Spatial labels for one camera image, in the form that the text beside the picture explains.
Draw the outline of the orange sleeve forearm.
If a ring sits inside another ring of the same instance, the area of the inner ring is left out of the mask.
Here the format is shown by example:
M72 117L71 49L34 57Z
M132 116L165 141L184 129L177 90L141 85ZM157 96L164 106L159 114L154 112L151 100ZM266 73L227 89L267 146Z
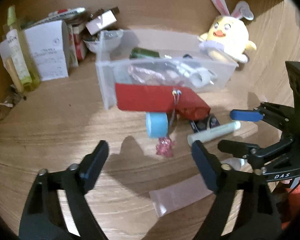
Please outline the orange sleeve forearm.
M273 195L280 214L281 228L285 230L300 211L300 177L279 182Z

